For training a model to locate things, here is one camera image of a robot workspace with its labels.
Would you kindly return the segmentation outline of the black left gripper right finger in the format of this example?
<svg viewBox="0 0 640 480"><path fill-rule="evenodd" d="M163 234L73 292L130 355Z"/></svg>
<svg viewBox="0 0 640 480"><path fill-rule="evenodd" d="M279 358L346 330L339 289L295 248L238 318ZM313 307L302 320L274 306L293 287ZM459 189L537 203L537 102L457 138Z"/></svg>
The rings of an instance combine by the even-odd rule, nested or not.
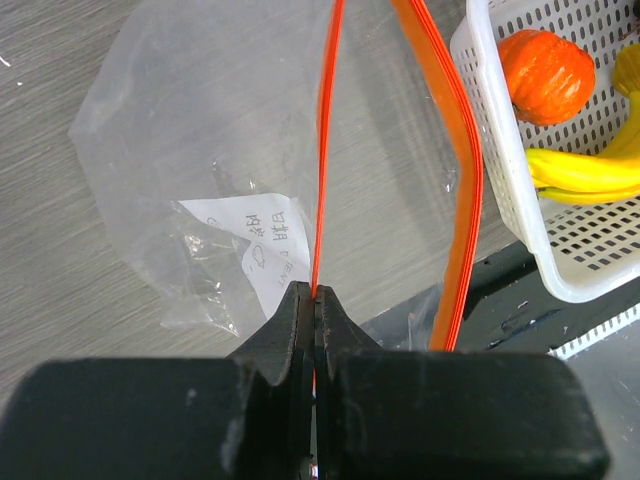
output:
<svg viewBox="0 0 640 480"><path fill-rule="evenodd" d="M611 456L571 369L547 354L388 351L316 298L323 479L602 479Z"/></svg>

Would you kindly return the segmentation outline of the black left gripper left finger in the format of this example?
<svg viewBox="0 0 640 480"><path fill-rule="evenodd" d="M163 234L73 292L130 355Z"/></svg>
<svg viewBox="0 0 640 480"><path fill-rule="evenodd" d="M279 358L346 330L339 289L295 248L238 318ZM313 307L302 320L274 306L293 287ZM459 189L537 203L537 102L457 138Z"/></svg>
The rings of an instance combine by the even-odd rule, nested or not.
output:
<svg viewBox="0 0 640 480"><path fill-rule="evenodd" d="M311 292L225 358L51 360L1 418L5 479L306 479Z"/></svg>

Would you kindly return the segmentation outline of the clear zip bag orange zipper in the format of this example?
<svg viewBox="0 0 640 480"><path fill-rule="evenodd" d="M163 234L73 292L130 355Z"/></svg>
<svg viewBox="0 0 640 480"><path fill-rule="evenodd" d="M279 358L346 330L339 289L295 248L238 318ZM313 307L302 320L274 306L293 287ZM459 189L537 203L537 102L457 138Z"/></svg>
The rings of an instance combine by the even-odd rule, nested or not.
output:
<svg viewBox="0 0 640 480"><path fill-rule="evenodd" d="M145 1L69 134L165 324L247 336L302 281L455 346L483 180L430 2Z"/></svg>

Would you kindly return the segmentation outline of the yellow toy banana bunch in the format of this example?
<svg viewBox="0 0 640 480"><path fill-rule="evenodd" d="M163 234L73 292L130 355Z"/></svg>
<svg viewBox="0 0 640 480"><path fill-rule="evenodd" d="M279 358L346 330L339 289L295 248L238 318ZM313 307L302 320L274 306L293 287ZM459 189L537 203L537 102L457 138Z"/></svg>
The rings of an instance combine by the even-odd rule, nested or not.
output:
<svg viewBox="0 0 640 480"><path fill-rule="evenodd" d="M616 58L612 84L630 104L618 134L596 156L529 148L529 172L541 197L570 205L594 205L639 195L639 46Z"/></svg>

